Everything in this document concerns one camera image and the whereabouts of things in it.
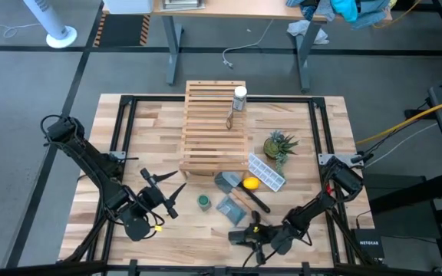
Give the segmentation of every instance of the ice cube tray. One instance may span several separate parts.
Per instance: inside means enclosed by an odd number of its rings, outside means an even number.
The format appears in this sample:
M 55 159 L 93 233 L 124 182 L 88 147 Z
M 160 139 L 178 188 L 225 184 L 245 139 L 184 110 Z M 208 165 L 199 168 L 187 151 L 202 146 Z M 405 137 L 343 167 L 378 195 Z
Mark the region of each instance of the ice cube tray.
M 274 192 L 279 191 L 285 183 L 285 179 L 282 176 L 253 153 L 249 154 L 249 171 Z

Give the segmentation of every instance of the wooden slatted crate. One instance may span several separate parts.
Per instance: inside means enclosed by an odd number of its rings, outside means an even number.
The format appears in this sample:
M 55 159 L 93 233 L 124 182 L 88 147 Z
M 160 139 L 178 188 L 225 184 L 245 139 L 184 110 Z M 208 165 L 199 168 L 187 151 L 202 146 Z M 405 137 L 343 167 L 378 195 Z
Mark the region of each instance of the wooden slatted crate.
M 245 81 L 187 81 L 180 160 L 185 177 L 186 172 L 248 171 L 246 108 L 234 110 L 233 126 L 226 127 L 238 86 L 245 86 Z

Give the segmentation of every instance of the black mat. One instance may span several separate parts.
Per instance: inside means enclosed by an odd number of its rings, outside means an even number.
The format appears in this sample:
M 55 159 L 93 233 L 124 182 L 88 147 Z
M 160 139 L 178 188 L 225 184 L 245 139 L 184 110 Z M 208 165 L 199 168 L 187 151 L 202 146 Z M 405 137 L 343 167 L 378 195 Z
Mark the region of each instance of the black mat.
M 102 15 L 94 46 L 144 46 L 149 29 L 149 15 Z
M 419 176 L 364 175 L 364 186 L 370 200 L 413 186 L 421 181 L 422 178 Z M 375 228 L 381 235 L 418 238 L 440 237 L 433 209 L 429 202 L 421 202 L 389 212 L 382 212 L 373 215 L 373 220 Z

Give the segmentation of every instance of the floor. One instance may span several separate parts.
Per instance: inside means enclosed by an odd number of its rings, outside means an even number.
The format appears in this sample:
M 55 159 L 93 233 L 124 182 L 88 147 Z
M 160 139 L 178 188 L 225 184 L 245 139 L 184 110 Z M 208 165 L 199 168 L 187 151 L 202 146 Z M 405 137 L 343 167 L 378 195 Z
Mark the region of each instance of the floor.
M 57 13 L 79 33 L 84 46 L 100 0 L 52 0 Z M 401 12 L 394 12 L 394 18 Z M 186 29 L 184 47 L 232 47 L 256 41 L 269 23 L 259 19 L 175 18 Z M 26 25 L 36 20 L 22 1 L 0 0 L 0 24 Z M 285 30 L 289 21 L 275 21 L 262 48 L 291 48 Z M 343 22 L 324 27 L 330 44 L 324 49 L 442 50 L 442 21 L 435 13 L 412 12 L 385 29 L 350 31 Z M 41 27 L 19 29 L 0 45 L 45 45 Z M 166 47 L 163 26 L 152 17 L 147 47 Z M 164 53 L 91 53 L 71 115 L 91 128 L 102 93 L 182 93 L 187 80 L 245 80 L 257 94 L 299 94 L 296 60 L 289 54 L 182 54 L 176 86 L 165 84 Z M 35 184 L 46 148 L 40 119 L 59 113 L 73 81 L 81 53 L 0 51 L 0 266 Z M 442 57 L 377 57 L 311 55 L 313 95 L 346 99 L 356 140 L 403 120 L 402 110 L 424 102 L 430 86 L 442 84 Z M 390 139 L 380 156 L 413 132 L 420 122 Z M 58 255 L 71 209 L 79 169 L 58 153 L 51 169 L 20 265 L 53 263 Z M 442 136 L 437 127 L 422 133 L 376 163 L 366 173 L 434 177 L 442 173 Z M 385 262 L 395 268 L 429 271 L 441 266 L 437 246 L 417 240 L 384 238 Z

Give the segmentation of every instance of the yellow cable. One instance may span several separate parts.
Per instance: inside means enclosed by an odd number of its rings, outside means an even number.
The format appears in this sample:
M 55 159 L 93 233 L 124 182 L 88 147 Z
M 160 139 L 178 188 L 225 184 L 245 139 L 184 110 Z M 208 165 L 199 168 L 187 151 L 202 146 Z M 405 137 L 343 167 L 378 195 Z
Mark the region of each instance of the yellow cable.
M 387 27 L 387 26 L 390 26 L 390 25 L 394 24 L 396 21 L 399 21 L 400 19 L 402 19 L 407 13 L 411 12 L 411 11 L 415 8 L 416 5 L 418 5 L 419 3 L 421 3 L 421 1 L 422 1 L 422 0 L 417 0 L 417 1 L 411 6 L 411 8 L 408 9 L 408 11 L 406 11 L 404 14 L 400 15 L 397 19 L 393 20 L 392 22 L 390 22 L 390 23 L 388 23 L 388 24 L 385 24 L 385 25 L 376 25 L 376 24 L 373 24 L 373 27 L 374 27 L 374 28 L 385 28 L 385 27 Z
M 408 119 L 408 120 L 405 120 L 404 122 L 399 123 L 398 125 L 396 125 L 396 126 L 394 126 L 394 127 L 392 127 L 392 128 L 389 128 L 389 129 L 385 130 L 384 132 L 378 133 L 378 134 L 376 134 L 376 135 L 374 135 L 374 136 L 371 136 L 371 137 L 366 138 L 366 139 L 364 139 L 364 140 L 358 141 L 358 142 L 356 142 L 356 145 L 360 145 L 360 144 L 362 144 L 362 143 L 369 142 L 369 141 L 374 140 L 374 139 L 376 139 L 376 138 L 378 138 L 378 137 L 381 137 L 381 136 L 383 136 L 383 135 L 387 135 L 387 134 L 389 134 L 390 132 L 392 132 L 392 131 L 394 131 L 394 130 L 396 130 L 396 129 L 399 129 L 399 128 L 401 128 L 401 127 L 407 125 L 408 123 L 410 123 L 410 122 L 412 122 L 412 121 L 414 121 L 414 120 L 416 120 L 416 119 L 419 119 L 419 118 L 421 118 L 422 116 L 428 115 L 429 113 L 432 113 L 432 112 L 434 112 L 434 111 L 436 111 L 436 110 L 438 110 L 438 109 L 440 109 L 440 108 L 442 108 L 442 104 L 439 104 L 439 105 L 437 105 L 437 106 L 435 106 L 435 107 L 432 107 L 432 108 L 430 108 L 430 109 L 428 109 L 428 110 L 425 110 L 424 112 L 421 112 L 421 113 L 415 115 L 414 117 L 412 117 L 412 118 L 410 118 L 410 119 Z

